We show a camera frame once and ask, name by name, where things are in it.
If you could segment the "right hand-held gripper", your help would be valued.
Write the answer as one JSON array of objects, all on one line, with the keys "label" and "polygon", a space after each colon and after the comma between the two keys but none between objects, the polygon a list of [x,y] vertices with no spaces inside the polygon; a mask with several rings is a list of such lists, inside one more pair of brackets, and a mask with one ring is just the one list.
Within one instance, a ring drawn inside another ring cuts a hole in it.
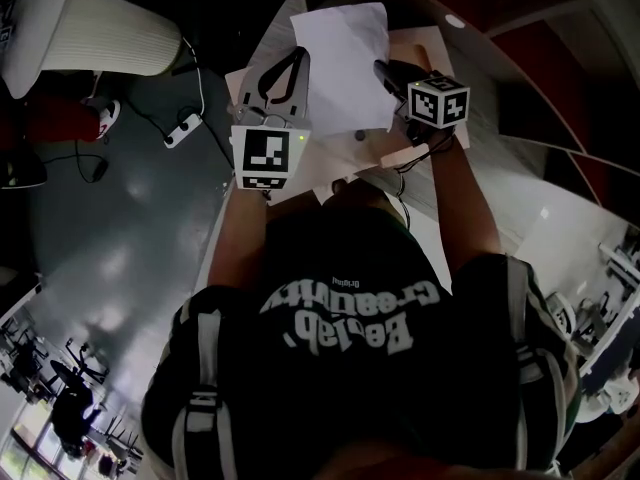
[{"label": "right hand-held gripper", "polygon": [[412,144],[422,144],[439,130],[453,132],[468,120],[470,88],[439,71],[400,60],[376,60],[374,71],[396,100]]}]

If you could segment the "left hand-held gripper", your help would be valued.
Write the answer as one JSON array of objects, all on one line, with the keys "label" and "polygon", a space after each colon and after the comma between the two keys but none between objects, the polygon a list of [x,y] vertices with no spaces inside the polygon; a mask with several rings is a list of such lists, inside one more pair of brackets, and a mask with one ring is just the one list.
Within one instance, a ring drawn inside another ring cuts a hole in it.
[{"label": "left hand-held gripper", "polygon": [[240,189],[274,191],[285,187],[310,141],[307,119],[310,55],[287,48],[252,66],[244,76],[230,143]]}]

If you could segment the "white A4 paper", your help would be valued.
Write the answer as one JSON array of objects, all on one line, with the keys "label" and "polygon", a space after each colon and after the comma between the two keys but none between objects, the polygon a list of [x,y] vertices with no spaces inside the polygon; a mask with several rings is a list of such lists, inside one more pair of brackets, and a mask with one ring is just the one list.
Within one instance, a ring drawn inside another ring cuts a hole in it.
[{"label": "white A4 paper", "polygon": [[316,137],[391,128],[395,98],[375,73],[389,59],[386,8],[379,2],[295,15],[299,46],[310,55],[308,116]]}]

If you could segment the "person's left forearm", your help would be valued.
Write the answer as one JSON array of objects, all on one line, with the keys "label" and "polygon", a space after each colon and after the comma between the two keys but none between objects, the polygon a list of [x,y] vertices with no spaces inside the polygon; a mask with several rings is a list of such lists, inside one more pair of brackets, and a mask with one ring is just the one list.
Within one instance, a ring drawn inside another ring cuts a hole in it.
[{"label": "person's left forearm", "polygon": [[258,289],[263,278],[266,229],[264,195],[234,186],[209,269],[208,293],[226,299]]}]

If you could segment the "person's right forearm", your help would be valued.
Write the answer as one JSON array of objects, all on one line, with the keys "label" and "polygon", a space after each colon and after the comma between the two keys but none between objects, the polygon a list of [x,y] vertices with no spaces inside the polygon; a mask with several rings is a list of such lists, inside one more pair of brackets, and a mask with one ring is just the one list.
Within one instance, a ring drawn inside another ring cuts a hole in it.
[{"label": "person's right forearm", "polygon": [[470,261],[503,252],[489,204],[464,149],[453,137],[431,155],[440,237],[449,272]]}]

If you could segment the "black bag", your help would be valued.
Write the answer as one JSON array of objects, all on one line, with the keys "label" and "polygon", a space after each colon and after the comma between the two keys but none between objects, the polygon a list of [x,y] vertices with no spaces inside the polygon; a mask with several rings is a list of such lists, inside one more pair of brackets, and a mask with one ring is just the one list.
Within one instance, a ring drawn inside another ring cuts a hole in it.
[{"label": "black bag", "polygon": [[206,0],[202,45],[222,74],[245,67],[285,0]]}]

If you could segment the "white power strip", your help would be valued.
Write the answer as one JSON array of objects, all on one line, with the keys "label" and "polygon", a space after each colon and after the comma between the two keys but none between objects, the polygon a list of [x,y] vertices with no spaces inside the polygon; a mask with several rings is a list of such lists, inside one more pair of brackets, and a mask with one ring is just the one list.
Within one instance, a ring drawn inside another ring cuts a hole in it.
[{"label": "white power strip", "polygon": [[186,119],[164,138],[164,144],[168,149],[175,148],[193,131],[202,124],[202,118],[197,113],[190,114]]}]

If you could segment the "tan shorts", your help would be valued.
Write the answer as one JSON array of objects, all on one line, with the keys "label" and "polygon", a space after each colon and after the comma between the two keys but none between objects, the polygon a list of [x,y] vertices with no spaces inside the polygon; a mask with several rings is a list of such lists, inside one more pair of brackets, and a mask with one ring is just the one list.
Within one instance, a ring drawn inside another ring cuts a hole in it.
[{"label": "tan shorts", "polygon": [[404,218],[391,204],[386,193],[374,185],[356,178],[351,182],[345,179],[335,180],[331,184],[332,195],[322,204],[323,207],[340,208],[377,208],[393,218],[405,223]]}]

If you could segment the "black chair seat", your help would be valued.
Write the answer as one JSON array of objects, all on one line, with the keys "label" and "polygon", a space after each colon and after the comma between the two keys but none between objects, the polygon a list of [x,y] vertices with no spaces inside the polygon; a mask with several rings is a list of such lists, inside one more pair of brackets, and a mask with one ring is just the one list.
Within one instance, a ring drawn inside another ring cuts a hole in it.
[{"label": "black chair seat", "polygon": [[46,181],[46,168],[33,151],[0,152],[0,190],[32,188]]}]

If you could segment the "white helmet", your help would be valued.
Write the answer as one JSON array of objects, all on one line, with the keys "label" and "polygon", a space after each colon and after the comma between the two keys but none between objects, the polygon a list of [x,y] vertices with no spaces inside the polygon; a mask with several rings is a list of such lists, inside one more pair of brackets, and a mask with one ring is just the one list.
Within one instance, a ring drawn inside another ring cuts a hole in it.
[{"label": "white helmet", "polygon": [[558,328],[569,340],[574,339],[577,330],[576,314],[569,300],[558,291],[546,298],[546,304]]}]

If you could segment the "dark green printed T-shirt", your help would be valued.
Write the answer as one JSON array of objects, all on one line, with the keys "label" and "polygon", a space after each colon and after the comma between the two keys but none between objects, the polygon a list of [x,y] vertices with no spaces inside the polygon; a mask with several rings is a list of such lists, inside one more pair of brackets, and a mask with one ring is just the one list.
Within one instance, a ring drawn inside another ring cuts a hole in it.
[{"label": "dark green printed T-shirt", "polygon": [[176,313],[141,427],[178,480],[310,480],[366,439],[543,471],[580,398],[529,264],[480,256],[445,289],[388,213],[329,208],[267,225],[256,291]]}]

